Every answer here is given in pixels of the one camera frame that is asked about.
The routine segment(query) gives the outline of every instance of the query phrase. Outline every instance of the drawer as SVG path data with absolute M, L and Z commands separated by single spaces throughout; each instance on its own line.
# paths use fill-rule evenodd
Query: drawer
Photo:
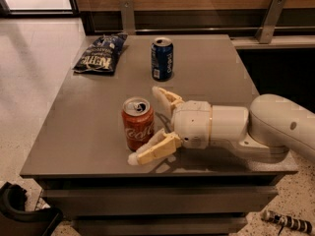
M 73 227 L 82 236 L 103 235 L 228 235 L 246 225 L 244 217 L 225 215 L 186 217 L 130 217 L 75 220 Z
M 43 198 L 69 218 L 92 215 L 194 214 L 260 211 L 273 186 L 46 190 Z

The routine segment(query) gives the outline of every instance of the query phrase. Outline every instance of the gray tabletop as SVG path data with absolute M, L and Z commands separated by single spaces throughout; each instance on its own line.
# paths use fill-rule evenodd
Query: gray tabletop
M 132 96 L 153 106 L 156 131 L 169 128 L 152 96 L 152 86 L 171 90 L 184 100 L 249 107 L 258 95 L 227 35 L 172 35 L 174 76 L 157 82 L 151 76 L 155 36 L 128 36 L 114 76 L 69 71 L 21 171 L 24 177 L 149 176 L 152 174 L 242 174 L 291 172 L 289 154 L 276 164 L 246 161 L 221 149 L 180 149 L 167 159 L 144 166 L 127 163 L 121 109 Z M 87 37 L 77 59 L 96 37 Z

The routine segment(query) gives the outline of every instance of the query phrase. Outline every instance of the speckled floor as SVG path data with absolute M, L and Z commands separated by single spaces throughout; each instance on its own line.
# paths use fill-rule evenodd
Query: speckled floor
M 0 186 L 9 181 L 25 188 L 29 210 L 35 208 L 40 188 L 19 173 L 84 39 L 79 19 L 0 19 Z M 315 165 L 293 155 L 299 172 L 281 180 L 279 195 L 267 208 L 315 225 Z M 263 222 L 259 213 L 247 219 L 247 226 L 230 235 L 278 235 L 280 228 Z M 65 221 L 54 232 L 59 235 L 79 234 Z M 305 234 L 285 228 L 281 235 Z

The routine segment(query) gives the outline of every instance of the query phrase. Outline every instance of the dark blue can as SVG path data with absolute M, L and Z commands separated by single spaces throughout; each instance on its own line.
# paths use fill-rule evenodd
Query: dark blue can
M 173 44 L 167 37 L 158 37 L 151 46 L 152 77 L 167 81 L 173 73 Z

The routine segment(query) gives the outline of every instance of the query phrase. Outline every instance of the can top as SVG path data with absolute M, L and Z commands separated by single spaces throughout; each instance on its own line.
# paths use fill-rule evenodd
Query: can top
M 149 102 L 141 97 L 128 98 L 123 104 L 123 110 L 131 116 L 141 116 L 150 109 Z
M 159 47 L 166 47 L 171 45 L 171 40 L 168 37 L 157 37 L 154 41 L 154 45 Z

